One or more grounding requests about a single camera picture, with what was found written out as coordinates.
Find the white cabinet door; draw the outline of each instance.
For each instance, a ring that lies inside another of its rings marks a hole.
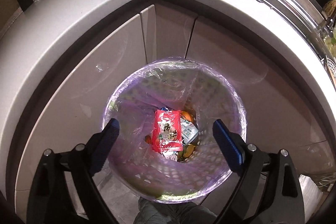
[[[50,99],[26,144],[16,191],[30,189],[45,149],[51,148],[55,153],[69,151],[100,132],[110,95],[126,77],[145,64],[141,20],[140,15],[136,15],[97,45]],[[16,209],[25,217],[25,204],[18,199]]]
[[[147,63],[185,57],[197,14],[158,0],[141,13]]]

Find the plastic bag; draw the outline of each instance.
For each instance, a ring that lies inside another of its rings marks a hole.
[[[196,115],[198,146],[183,163],[164,158],[144,140],[154,128],[155,111],[163,107]],[[208,66],[179,58],[151,63],[127,77],[111,96],[102,126],[112,117],[120,123],[120,135],[108,158],[111,170],[157,202],[204,196],[229,177],[212,136],[216,119],[246,139],[246,113],[234,88]]]

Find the red object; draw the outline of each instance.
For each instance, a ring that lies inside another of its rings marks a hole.
[[[181,111],[157,110],[152,136],[155,152],[182,151]]]

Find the food packaging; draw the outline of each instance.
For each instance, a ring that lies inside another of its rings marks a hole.
[[[184,118],[181,118],[181,130],[182,130],[182,144],[190,144],[198,134],[196,126]]]
[[[180,110],[157,110],[155,112],[152,135],[154,151],[174,152],[183,150],[180,116]]]
[[[182,116],[183,119],[185,119],[187,121],[190,121],[192,123],[194,122],[194,117],[186,111],[181,111],[181,116]]]

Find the gray pants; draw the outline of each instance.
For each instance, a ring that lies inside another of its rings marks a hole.
[[[133,224],[212,224],[216,215],[193,202],[156,203],[140,198],[139,213]]]

